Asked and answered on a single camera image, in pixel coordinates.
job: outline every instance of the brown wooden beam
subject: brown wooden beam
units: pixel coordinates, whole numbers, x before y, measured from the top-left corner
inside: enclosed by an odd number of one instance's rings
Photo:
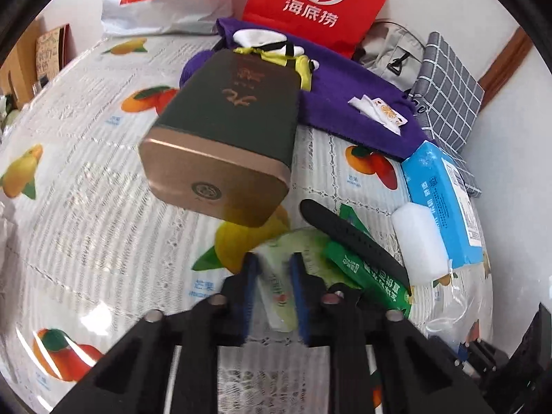
[[[491,102],[504,84],[510,80],[514,72],[519,68],[523,59],[533,47],[533,42],[520,27],[515,31],[510,41],[502,52],[496,57],[487,73],[479,80],[485,96],[481,103],[481,110]]]

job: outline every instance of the cardboard box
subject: cardboard box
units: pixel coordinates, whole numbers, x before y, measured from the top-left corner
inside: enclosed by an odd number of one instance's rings
[[[4,95],[11,93],[17,109],[33,98],[32,85],[37,82],[36,48],[40,35],[36,20],[19,37],[0,68],[0,87]]]
[[[402,163],[402,170],[412,202],[431,209],[453,269],[481,263],[477,221],[454,160],[426,141]]]

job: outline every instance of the green packet with chinese text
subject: green packet with chinese text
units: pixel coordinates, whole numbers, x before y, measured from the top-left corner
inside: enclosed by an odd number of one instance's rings
[[[352,207],[341,204],[339,217],[372,238]],[[324,254],[361,288],[371,293],[385,308],[400,309],[404,312],[405,317],[408,317],[411,308],[408,291],[393,277],[387,275],[383,270],[371,266],[370,263],[365,263],[357,254],[350,252],[335,241],[330,241],[327,244]]]

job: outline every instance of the white roll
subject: white roll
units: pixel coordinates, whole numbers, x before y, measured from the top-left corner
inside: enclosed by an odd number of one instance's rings
[[[407,203],[391,220],[411,285],[425,285],[448,274],[448,254],[429,207]]]

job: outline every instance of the purple bag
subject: purple bag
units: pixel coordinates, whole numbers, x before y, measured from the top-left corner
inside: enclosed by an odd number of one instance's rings
[[[234,32],[246,28],[270,29],[264,26],[236,19],[218,19],[219,34],[226,40],[228,48],[235,48]],[[345,138],[357,145],[377,149],[398,159],[410,157],[426,135],[416,122],[414,105],[397,87],[376,76],[371,71],[343,56],[299,37],[284,33],[288,40],[305,49],[310,59],[320,63],[313,73],[312,90],[301,91],[299,122],[313,126],[330,134]],[[202,51],[195,55],[182,70],[180,87],[200,68],[213,51]],[[381,98],[408,120],[401,127],[401,135],[393,134],[380,123],[360,113],[348,102],[353,97]]]

